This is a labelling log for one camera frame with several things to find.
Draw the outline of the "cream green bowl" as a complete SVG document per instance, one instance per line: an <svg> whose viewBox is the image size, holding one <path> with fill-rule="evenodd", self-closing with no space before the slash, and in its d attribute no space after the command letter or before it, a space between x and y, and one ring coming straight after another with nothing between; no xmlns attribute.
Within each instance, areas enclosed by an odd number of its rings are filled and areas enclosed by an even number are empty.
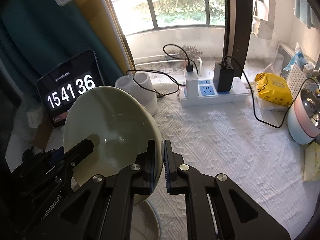
<svg viewBox="0 0 320 240"><path fill-rule="evenodd" d="M94 144L93 152L73 169L74 179L84 185L96 174L112 176L135 162L156 143L155 182L163 167L163 139L149 111L127 92L108 86L93 88L73 103L65 122L65 152L84 139Z"/></svg>

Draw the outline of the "small white box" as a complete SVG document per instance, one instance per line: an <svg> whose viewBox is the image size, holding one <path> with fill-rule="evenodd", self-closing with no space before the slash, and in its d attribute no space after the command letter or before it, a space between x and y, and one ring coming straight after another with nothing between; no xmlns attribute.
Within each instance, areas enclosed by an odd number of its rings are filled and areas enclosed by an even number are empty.
<svg viewBox="0 0 320 240"><path fill-rule="evenodd" d="M32 109L27 112L27 119L30 128L38 128L43 119L43 109Z"/></svg>

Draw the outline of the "cream plate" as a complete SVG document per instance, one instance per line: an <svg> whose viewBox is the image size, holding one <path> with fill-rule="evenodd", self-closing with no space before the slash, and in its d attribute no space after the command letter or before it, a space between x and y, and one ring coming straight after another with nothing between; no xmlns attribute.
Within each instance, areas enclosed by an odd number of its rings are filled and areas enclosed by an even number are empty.
<svg viewBox="0 0 320 240"><path fill-rule="evenodd" d="M133 208L130 239L161 239L159 217L148 200Z"/></svg>

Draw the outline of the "yellow wet wipes pack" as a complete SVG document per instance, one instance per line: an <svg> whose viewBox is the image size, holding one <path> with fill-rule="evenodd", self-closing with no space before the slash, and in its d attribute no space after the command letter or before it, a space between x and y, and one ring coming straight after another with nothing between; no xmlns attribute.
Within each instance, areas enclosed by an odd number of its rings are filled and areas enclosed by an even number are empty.
<svg viewBox="0 0 320 240"><path fill-rule="evenodd" d="M262 110L285 111L293 102L284 78L272 73L259 73L253 82L253 91Z"/></svg>

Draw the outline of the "white power strip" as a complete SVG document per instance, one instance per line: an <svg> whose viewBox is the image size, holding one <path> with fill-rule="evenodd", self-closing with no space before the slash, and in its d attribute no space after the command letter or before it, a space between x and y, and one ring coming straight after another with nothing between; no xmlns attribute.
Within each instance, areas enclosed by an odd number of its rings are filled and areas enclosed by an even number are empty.
<svg viewBox="0 0 320 240"><path fill-rule="evenodd" d="M211 105L215 103L231 103L245 101L249 91L239 77L233 79L231 90L228 92L217 92L213 81L210 79L198 81L198 97L188 98L187 89L181 88L179 100L182 107Z"/></svg>

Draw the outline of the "white perforated basket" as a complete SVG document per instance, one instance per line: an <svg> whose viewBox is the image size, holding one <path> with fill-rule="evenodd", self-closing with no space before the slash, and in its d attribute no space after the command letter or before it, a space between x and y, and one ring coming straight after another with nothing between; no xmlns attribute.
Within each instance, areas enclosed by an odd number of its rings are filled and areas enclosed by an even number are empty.
<svg viewBox="0 0 320 240"><path fill-rule="evenodd" d="M286 79L286 83L293 97L295 97L298 94L301 85L305 80L306 76L303 74L303 72L296 64L293 64Z"/></svg>

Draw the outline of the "light blue bowl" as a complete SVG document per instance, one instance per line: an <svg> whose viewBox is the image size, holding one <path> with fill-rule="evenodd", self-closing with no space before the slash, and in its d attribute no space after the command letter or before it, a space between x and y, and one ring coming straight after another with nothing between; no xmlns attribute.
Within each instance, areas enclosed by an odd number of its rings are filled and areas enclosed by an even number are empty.
<svg viewBox="0 0 320 240"><path fill-rule="evenodd" d="M291 137L300 145L307 145L314 140L314 138L309 137L302 129L300 123L295 114L293 107L290 108L287 114L287 126Z"/></svg>

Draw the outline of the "hanging teal towel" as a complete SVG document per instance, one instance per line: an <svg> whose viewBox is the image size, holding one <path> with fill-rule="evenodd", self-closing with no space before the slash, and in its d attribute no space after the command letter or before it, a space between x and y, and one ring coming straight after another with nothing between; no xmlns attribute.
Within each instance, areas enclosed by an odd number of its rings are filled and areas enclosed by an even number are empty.
<svg viewBox="0 0 320 240"><path fill-rule="evenodd" d="M295 0L294 15L303 22L308 29L319 29L319 20L307 0Z"/></svg>

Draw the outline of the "white desk lamp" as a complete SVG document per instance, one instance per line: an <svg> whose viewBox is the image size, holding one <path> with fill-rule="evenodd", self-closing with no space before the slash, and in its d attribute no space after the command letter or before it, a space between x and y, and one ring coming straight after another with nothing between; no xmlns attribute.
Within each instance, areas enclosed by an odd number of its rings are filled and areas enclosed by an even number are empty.
<svg viewBox="0 0 320 240"><path fill-rule="evenodd" d="M55 0L60 6L73 0ZM114 59L124 77L113 83L141 103L151 115L157 112L157 94L150 76L135 69L135 63L127 40L116 17L111 0L75 0L84 18L104 48Z"/></svg>

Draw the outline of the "white textured tablecloth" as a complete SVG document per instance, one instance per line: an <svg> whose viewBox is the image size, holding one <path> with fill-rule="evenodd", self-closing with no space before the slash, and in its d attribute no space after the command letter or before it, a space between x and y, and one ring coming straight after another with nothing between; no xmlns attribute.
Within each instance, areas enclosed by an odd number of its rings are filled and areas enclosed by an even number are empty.
<svg viewBox="0 0 320 240"><path fill-rule="evenodd" d="M159 100L154 117L161 135L186 164L224 173L290 234L307 239L319 205L319 182L304 181L304 150L281 112L261 111L252 99L182 107L177 96Z"/></svg>

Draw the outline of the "white charger adapter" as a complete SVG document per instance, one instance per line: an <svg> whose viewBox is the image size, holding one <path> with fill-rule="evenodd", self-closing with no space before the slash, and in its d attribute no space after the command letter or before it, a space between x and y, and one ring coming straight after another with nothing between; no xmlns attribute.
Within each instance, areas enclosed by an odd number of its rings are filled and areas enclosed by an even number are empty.
<svg viewBox="0 0 320 240"><path fill-rule="evenodd" d="M187 71L184 69L184 78L185 78L185 89L188 99L197 98L199 95L199 77L195 70Z"/></svg>

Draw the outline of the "yellow tissue pack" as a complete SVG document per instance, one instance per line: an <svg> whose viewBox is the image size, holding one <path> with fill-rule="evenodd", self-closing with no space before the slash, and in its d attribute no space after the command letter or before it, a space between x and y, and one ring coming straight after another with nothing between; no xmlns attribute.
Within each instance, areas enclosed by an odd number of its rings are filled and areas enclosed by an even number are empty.
<svg viewBox="0 0 320 240"><path fill-rule="evenodd" d="M304 181L319 181L319 163L319 144L314 141L305 149Z"/></svg>

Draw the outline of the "tablet showing clock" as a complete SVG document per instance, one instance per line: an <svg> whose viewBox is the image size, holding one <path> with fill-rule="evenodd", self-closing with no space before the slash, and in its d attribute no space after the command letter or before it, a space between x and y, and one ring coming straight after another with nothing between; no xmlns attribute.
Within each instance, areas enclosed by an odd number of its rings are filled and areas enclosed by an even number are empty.
<svg viewBox="0 0 320 240"><path fill-rule="evenodd" d="M37 90L52 126L59 128L65 125L68 112L78 97L104 84L97 57L90 49L41 77Z"/></svg>

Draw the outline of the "black charger brick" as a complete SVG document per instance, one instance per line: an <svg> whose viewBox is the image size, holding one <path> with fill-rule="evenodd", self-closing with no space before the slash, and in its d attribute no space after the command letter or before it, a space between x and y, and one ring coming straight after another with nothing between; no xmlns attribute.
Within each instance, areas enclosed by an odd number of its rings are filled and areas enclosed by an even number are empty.
<svg viewBox="0 0 320 240"><path fill-rule="evenodd" d="M218 93L231 90L234 72L234 68L227 61L215 63L213 84Z"/></svg>

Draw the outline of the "cardboard box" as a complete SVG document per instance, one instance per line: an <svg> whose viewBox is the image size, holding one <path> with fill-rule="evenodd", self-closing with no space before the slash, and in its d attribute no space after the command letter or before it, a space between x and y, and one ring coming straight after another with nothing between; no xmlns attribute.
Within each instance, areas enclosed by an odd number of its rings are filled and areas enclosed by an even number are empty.
<svg viewBox="0 0 320 240"><path fill-rule="evenodd" d="M35 137L30 143L41 150L45 150L52 130L52 123L50 122L48 115L44 113L42 122L36 129Z"/></svg>

